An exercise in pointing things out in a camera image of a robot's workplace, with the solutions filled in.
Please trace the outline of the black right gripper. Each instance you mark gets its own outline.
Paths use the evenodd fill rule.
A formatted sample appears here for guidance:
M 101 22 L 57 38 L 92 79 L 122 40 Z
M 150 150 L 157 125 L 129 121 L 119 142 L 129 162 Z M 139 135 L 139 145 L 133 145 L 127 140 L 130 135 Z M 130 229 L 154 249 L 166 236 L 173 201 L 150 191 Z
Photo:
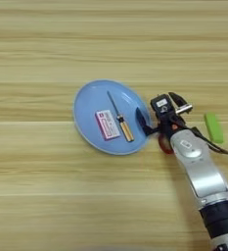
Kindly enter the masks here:
M 147 125 L 147 122 L 141 110 L 139 108 L 136 109 L 136 118 L 146 136 L 160 131 L 166 138 L 170 138 L 174 133 L 185 128 L 185 121 L 181 116 L 178 115 L 181 115 L 183 113 L 190 113 L 193 110 L 193 106 L 189 104 L 183 97 L 174 92 L 169 92 L 169 96 L 177 105 L 176 113 L 168 112 L 162 115 L 158 115 L 160 129 L 158 129 L 157 127 L 152 128 Z

